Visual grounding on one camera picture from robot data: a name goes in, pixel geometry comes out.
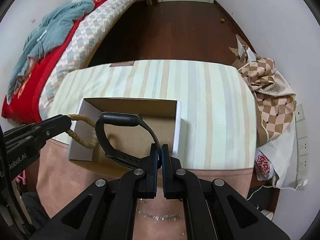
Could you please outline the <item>black smart band watch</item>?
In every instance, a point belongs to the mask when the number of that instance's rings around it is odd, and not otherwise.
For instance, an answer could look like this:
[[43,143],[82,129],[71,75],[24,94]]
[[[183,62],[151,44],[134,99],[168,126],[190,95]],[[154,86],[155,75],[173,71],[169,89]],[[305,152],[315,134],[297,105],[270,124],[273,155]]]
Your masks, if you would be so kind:
[[143,137],[149,133],[156,144],[157,168],[162,166],[162,153],[155,132],[136,114],[103,112],[95,123],[95,132],[105,156],[128,168],[137,168],[146,153]]

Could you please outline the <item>pink clothes hanger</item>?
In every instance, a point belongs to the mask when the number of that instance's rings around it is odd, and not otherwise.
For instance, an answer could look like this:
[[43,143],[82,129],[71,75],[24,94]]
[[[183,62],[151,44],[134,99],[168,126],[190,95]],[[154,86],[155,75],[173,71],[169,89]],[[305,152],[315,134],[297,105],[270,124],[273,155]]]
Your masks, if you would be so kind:
[[23,172],[21,172],[16,178],[15,181],[17,183],[22,183],[23,185],[26,185],[26,175],[25,175],[25,170],[23,170]]

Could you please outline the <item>red bed blanket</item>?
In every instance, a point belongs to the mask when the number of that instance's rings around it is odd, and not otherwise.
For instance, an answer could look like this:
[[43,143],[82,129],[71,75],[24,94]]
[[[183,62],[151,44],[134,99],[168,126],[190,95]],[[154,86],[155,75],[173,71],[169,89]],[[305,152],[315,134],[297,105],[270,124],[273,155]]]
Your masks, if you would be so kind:
[[40,93],[40,81],[44,78],[44,73],[54,60],[57,60],[60,53],[67,47],[72,35],[83,16],[76,20],[64,43],[53,49],[47,56],[39,61],[31,60],[30,66],[21,77],[22,84],[18,86],[12,97],[11,103],[7,103],[5,96],[1,116],[5,119],[12,119],[22,123],[36,122],[32,115],[32,108],[35,106],[37,96]]

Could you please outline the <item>striped and pink tablecloth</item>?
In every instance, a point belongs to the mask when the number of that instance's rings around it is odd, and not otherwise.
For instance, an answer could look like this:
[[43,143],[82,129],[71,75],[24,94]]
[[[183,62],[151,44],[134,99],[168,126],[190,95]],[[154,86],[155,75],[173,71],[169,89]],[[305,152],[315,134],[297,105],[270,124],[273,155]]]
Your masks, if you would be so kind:
[[[255,100],[237,70],[217,63],[142,60],[105,64],[66,75],[46,117],[101,112],[139,114],[183,168],[222,178],[248,195],[256,144]],[[37,193],[53,217],[98,178],[127,171],[62,134],[40,153]]]

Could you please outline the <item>white cardboard box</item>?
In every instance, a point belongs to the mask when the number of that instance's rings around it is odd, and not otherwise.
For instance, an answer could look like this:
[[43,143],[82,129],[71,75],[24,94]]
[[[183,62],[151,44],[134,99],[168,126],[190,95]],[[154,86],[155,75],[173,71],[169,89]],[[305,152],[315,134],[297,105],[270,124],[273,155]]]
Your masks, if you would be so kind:
[[[76,111],[93,122],[103,112],[135,114],[154,131],[160,145],[167,144],[171,156],[184,159],[187,124],[182,119],[182,104],[178,100],[135,99],[135,98],[83,98]],[[111,146],[137,158],[145,157],[150,152],[154,140],[142,126],[118,126],[105,124],[104,131]],[[104,165],[120,168],[115,161],[105,157],[100,145],[85,148],[74,139],[70,140],[67,159],[90,166]]]

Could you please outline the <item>teal fleece blanket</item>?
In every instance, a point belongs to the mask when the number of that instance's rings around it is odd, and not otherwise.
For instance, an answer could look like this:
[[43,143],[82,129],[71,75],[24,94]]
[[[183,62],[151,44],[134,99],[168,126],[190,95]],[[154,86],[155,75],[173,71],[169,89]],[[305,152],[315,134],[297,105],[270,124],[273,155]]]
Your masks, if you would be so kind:
[[76,20],[94,10],[94,0],[72,0],[57,7],[42,19],[27,37],[22,54],[11,72],[7,86],[7,103],[11,103],[15,90],[22,84],[21,77],[30,66],[47,56],[66,40]]

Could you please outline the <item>white printed plastic bag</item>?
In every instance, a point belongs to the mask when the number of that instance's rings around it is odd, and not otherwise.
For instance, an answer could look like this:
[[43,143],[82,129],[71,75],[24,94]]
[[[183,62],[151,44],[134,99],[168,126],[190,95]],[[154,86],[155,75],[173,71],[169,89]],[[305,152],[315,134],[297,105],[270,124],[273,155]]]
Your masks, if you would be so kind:
[[306,187],[308,180],[303,177],[285,185],[296,141],[296,123],[292,121],[281,135],[256,149],[254,168],[259,181],[270,180],[278,189],[296,191]]

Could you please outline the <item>brown checkered cloth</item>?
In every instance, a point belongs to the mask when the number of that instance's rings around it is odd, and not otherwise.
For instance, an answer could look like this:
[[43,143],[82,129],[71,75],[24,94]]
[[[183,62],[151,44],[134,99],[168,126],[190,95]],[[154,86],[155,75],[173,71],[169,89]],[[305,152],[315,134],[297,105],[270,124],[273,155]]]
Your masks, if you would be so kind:
[[275,67],[272,59],[244,64],[239,74],[256,102],[257,145],[263,146],[285,132],[296,110],[296,94]]

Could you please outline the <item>white power strip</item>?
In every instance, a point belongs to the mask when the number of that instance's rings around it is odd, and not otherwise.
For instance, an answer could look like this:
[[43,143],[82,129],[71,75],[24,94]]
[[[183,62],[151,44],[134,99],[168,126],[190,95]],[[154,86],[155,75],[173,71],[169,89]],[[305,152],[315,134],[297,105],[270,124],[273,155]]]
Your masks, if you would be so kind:
[[295,111],[296,145],[297,145],[297,188],[302,190],[308,184],[309,171],[309,137],[306,116],[303,105],[300,103]]

